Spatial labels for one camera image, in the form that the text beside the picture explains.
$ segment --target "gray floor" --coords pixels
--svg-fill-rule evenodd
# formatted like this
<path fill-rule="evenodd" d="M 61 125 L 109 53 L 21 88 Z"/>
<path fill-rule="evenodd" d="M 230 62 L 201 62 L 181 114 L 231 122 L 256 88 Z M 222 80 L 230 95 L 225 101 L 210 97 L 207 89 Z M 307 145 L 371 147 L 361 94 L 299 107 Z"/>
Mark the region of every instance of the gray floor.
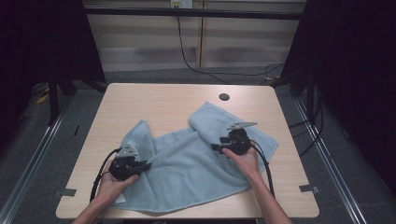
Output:
<path fill-rule="evenodd" d="M 210 71 L 226 71 L 233 73 L 258 73 L 261 68 L 212 68 Z M 276 70 L 270 77 L 279 75 Z M 264 82 L 264 76 L 240 77 L 218 75 L 231 84 L 259 85 Z M 136 71 L 132 73 L 106 74 L 110 82 L 152 82 L 152 83 L 207 83 L 223 84 L 221 81 L 204 74 L 193 73 L 186 69 L 162 71 Z M 73 170 L 78 154 L 92 125 L 94 115 L 102 100 L 103 94 L 91 90 L 84 84 L 77 83 L 78 92 L 72 97 L 71 104 L 64 114 L 64 120 L 59 131 L 52 140 L 49 149 L 30 183 L 21 205 L 12 223 L 70 223 L 56 217 L 55 210 L 59 198 L 53 197 L 56 189 L 63 189 Z M 295 99 L 290 96 L 289 86 L 276 88 L 276 94 L 289 125 L 302 121 L 297 110 Z M 7 146 L 7 152 L 0 159 L 0 206 L 7 201 L 9 194 L 16 186 L 19 177 L 32 157 L 49 121 L 49 102 L 41 105 L 35 103 L 39 95 L 32 97 L 15 133 L 15 137 Z M 61 96 L 61 105 L 68 98 Z M 344 136 L 344 129 L 330 108 L 323 105 L 324 126 L 321 136 L 332 153 L 341 174 L 352 194 L 355 196 L 367 223 L 395 223 L 396 199 L 390 194 L 386 185 L 372 167 L 361 156 L 359 148 L 353 139 Z M 320 126 L 320 115 L 317 118 Z M 305 150 L 312 139 L 305 131 L 304 125 L 290 128 L 298 151 Z M 353 223 L 344 206 L 332 179 L 325 168 L 315 147 L 304 156 L 302 162 L 310 181 L 317 186 L 320 193 L 315 195 L 320 214 L 316 218 L 294 218 L 295 223 Z"/>

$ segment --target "wire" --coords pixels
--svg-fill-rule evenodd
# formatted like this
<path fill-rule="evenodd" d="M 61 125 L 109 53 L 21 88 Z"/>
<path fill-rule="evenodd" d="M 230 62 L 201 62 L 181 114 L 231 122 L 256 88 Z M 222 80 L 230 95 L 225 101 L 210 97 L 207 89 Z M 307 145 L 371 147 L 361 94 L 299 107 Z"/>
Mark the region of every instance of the wire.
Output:
<path fill-rule="evenodd" d="M 214 77 L 215 79 L 217 79 L 220 82 L 223 82 L 225 84 L 231 85 L 231 83 L 229 83 L 229 82 L 227 82 L 227 81 L 225 81 L 225 80 L 223 80 L 223 79 L 221 79 L 219 77 L 216 77 L 215 75 L 229 75 L 229 76 L 241 76 L 241 77 L 257 77 L 257 76 L 265 75 L 265 80 L 264 80 L 264 82 L 265 82 L 267 80 L 267 78 L 268 78 L 267 74 L 273 72 L 279 66 L 283 65 L 283 63 L 269 64 L 269 65 L 265 66 L 264 72 L 257 73 L 257 74 L 239 74 L 239 73 L 226 73 L 226 72 L 211 72 L 211 73 L 209 73 L 209 72 L 203 72 L 203 71 L 196 70 L 196 69 L 192 68 L 189 65 L 189 63 L 187 62 L 187 60 L 186 60 L 186 56 L 185 56 L 184 48 L 183 48 L 183 41 L 182 41 L 182 38 L 181 38 L 181 28 L 180 27 L 181 27 L 181 25 L 180 25 L 180 17 L 177 17 L 177 29 L 178 29 L 178 37 L 179 37 L 179 40 L 180 40 L 181 54 L 183 56 L 183 61 L 187 65 L 187 67 L 189 67 L 190 70 L 192 70 L 192 71 L 194 71 L 196 73 L 200 73 L 200 74 L 209 75 L 211 77 Z M 267 71 L 268 67 L 270 67 L 270 66 L 275 66 L 275 68 Z"/>
<path fill-rule="evenodd" d="M 269 163 L 268 163 L 267 159 L 265 159 L 264 152 L 262 151 L 262 148 L 260 147 L 260 145 L 254 140 L 250 140 L 250 141 L 252 141 L 255 145 L 257 145 L 259 147 L 259 148 L 256 148 L 253 144 L 251 144 L 251 146 L 257 151 L 257 154 L 259 154 L 259 156 L 262 158 L 262 161 L 264 162 L 265 171 L 266 171 L 267 177 L 268 177 L 268 185 L 269 185 L 271 194 L 275 197 L 274 184 L 272 181 Z"/>
<path fill-rule="evenodd" d="M 96 190 L 97 190 L 97 188 L 98 188 L 100 179 L 102 178 L 103 175 L 105 175 L 106 173 L 108 173 L 108 172 L 105 172 L 105 173 L 102 174 L 103 169 L 105 168 L 105 165 L 106 165 L 108 159 L 111 157 L 111 155 L 113 155 L 114 153 L 119 152 L 120 150 L 121 150 L 121 147 L 120 147 L 120 148 L 117 148 L 117 149 L 114 149 L 114 150 L 113 150 L 112 152 L 110 152 L 110 153 L 107 155 L 107 157 L 105 158 L 105 160 L 104 160 L 102 166 L 100 167 L 99 174 L 96 176 L 95 181 L 93 182 L 90 202 L 92 202 L 92 200 L 95 198 Z"/>
<path fill-rule="evenodd" d="M 318 99 L 320 99 L 320 101 L 319 101 L 319 104 L 320 104 L 320 107 L 319 107 L 319 110 L 320 110 L 320 128 L 319 128 L 318 134 L 316 134 L 316 136 L 314 138 L 314 141 L 299 155 L 300 157 L 302 157 L 318 141 L 318 139 L 320 138 L 320 134 L 321 134 L 321 132 L 323 130 L 324 117 L 323 117 L 323 108 L 322 108 L 322 105 L 321 105 L 321 96 L 320 95 L 318 96 Z"/>
<path fill-rule="evenodd" d="M 320 109 L 321 109 L 321 102 L 322 102 L 322 98 L 319 97 L 319 95 L 318 95 L 317 112 L 315 112 L 315 114 L 314 114 L 314 119 L 317 117 L 318 113 L 320 112 Z M 305 123 L 307 123 L 307 122 L 308 122 L 308 120 L 305 119 L 305 120 L 303 120 L 303 121 L 301 121 L 301 122 L 298 122 L 298 123 L 289 125 L 289 128 L 295 128 L 295 127 L 300 126 L 300 125 L 302 125 L 302 124 L 305 124 Z"/>
<path fill-rule="evenodd" d="M 300 135 L 303 135 L 304 133 L 308 132 L 308 129 L 305 129 L 303 132 L 301 133 L 297 133 L 296 135 L 294 135 L 292 138 L 298 137 Z"/>

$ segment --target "black curtain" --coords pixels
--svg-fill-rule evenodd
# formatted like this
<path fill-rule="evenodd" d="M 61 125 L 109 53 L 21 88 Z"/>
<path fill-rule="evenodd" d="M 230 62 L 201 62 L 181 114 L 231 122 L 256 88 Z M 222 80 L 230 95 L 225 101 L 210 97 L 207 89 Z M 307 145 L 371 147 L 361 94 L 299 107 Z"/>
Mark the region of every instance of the black curtain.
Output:
<path fill-rule="evenodd" d="M 83 7 L 80 0 L 5 0 L 0 3 L 2 142 L 7 139 L 37 83 L 52 71 L 59 84 L 71 79 L 105 81 L 86 15 L 52 7 Z"/>
<path fill-rule="evenodd" d="M 317 83 L 364 158 L 396 195 L 396 4 L 357 1 L 343 13 Z"/>

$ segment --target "power outlet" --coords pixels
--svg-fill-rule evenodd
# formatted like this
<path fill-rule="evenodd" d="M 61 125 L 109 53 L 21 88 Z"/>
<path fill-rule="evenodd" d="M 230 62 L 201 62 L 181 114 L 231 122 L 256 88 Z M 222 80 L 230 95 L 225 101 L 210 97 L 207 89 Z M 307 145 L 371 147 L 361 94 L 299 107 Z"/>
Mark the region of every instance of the power outlet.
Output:
<path fill-rule="evenodd" d="M 181 8 L 192 8 L 192 0 L 181 0 Z"/>
<path fill-rule="evenodd" d="M 171 8 L 181 8 L 181 0 L 171 0 Z"/>

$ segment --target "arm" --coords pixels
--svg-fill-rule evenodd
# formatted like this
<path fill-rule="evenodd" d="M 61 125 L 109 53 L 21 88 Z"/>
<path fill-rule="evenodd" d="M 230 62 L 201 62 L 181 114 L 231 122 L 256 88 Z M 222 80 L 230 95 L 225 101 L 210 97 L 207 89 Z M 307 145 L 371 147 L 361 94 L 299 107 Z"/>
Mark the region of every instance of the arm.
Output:
<path fill-rule="evenodd" d="M 132 175 L 125 181 L 119 181 L 107 173 L 110 164 L 111 161 L 108 161 L 96 197 L 73 221 L 73 224 L 93 223 L 116 200 L 122 190 L 132 185 L 138 178 L 137 175 Z"/>
<path fill-rule="evenodd" d="M 224 148 L 223 153 L 235 161 L 239 170 L 246 176 L 256 196 L 265 223 L 291 223 L 291 220 L 276 201 L 262 180 L 257 161 L 257 152 L 251 147 L 244 155 L 238 156 L 230 149 Z"/>

